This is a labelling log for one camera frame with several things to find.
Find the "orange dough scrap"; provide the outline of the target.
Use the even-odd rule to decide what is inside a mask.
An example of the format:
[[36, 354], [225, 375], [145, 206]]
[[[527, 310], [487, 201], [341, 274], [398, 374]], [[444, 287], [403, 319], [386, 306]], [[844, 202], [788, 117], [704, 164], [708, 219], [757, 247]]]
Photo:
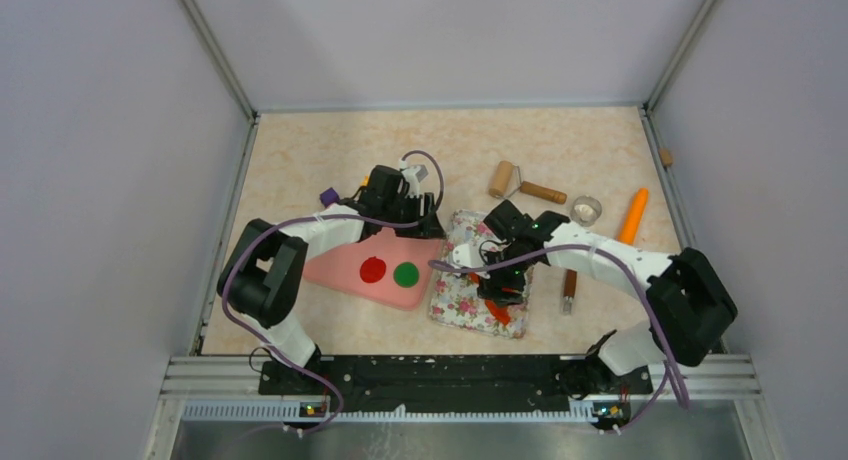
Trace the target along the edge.
[[478, 297], [495, 320], [501, 325], [508, 325], [511, 322], [508, 308], [524, 302], [524, 291], [507, 281], [484, 278], [475, 273], [470, 275], [470, 279], [477, 287]]

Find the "floral patterned tray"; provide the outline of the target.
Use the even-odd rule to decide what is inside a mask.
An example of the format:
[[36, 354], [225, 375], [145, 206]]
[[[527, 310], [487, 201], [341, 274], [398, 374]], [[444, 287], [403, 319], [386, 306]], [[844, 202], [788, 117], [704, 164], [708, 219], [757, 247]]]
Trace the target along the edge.
[[[472, 243], [485, 252], [499, 249], [500, 240], [483, 224], [485, 214], [471, 210], [457, 210], [450, 219], [446, 243], [441, 259], [449, 260], [451, 250], [465, 243]], [[528, 324], [529, 297], [532, 290], [534, 270], [527, 271], [527, 301], [508, 308], [511, 322], [501, 325], [477, 295], [477, 287], [470, 275], [458, 276], [438, 271], [434, 294], [429, 304], [429, 317], [442, 325], [477, 331], [483, 334], [511, 339], [525, 336]]]

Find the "metal scraper wooden handle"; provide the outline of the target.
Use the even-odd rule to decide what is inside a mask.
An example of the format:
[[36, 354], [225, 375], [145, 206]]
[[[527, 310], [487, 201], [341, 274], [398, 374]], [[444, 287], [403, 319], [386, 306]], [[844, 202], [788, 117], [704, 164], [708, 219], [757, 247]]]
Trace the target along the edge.
[[578, 274], [576, 271], [568, 269], [565, 272], [563, 281], [563, 292], [561, 298], [561, 313], [570, 315], [573, 308], [573, 301], [576, 293]]

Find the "pink plastic tray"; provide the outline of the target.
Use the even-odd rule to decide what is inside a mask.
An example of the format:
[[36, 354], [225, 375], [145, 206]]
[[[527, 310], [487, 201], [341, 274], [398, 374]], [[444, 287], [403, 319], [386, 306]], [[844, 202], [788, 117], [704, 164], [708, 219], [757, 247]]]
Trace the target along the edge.
[[439, 257], [442, 247], [441, 239], [402, 238], [383, 230], [308, 260], [303, 279], [409, 311], [424, 299], [433, 273], [428, 262]]

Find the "wooden rolling pin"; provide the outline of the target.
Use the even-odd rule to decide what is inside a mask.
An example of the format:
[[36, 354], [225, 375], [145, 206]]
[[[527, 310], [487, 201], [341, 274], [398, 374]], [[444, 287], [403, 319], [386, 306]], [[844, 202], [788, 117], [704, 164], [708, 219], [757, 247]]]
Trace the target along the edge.
[[564, 205], [567, 201], [566, 193], [525, 180], [520, 167], [506, 160], [500, 161], [495, 167], [487, 193], [503, 200], [522, 193], [557, 205]]

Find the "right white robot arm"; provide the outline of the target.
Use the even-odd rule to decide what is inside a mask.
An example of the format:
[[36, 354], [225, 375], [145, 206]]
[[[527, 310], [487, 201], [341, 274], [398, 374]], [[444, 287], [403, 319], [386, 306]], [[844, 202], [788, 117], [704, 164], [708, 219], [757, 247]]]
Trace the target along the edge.
[[483, 220], [503, 242], [483, 257], [494, 291], [514, 293], [517, 279], [537, 263], [574, 270], [638, 300], [647, 320], [600, 341], [586, 365], [589, 384], [612, 392], [637, 368], [666, 360], [696, 367], [720, 341], [738, 309], [706, 256], [686, 247], [678, 254], [638, 249], [593, 233], [569, 217], [545, 211], [537, 218], [510, 201]]

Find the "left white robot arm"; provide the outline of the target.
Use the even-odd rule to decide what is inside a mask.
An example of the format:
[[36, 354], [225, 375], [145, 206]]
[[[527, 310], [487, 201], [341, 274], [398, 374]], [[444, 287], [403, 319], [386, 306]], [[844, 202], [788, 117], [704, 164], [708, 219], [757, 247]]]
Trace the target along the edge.
[[421, 302], [427, 263], [445, 237], [440, 197], [421, 189], [427, 175], [406, 161], [378, 165], [351, 198], [277, 226], [254, 219], [242, 231], [216, 290], [225, 316], [285, 364], [295, 392], [321, 377], [319, 348], [294, 313], [302, 280], [402, 310]]

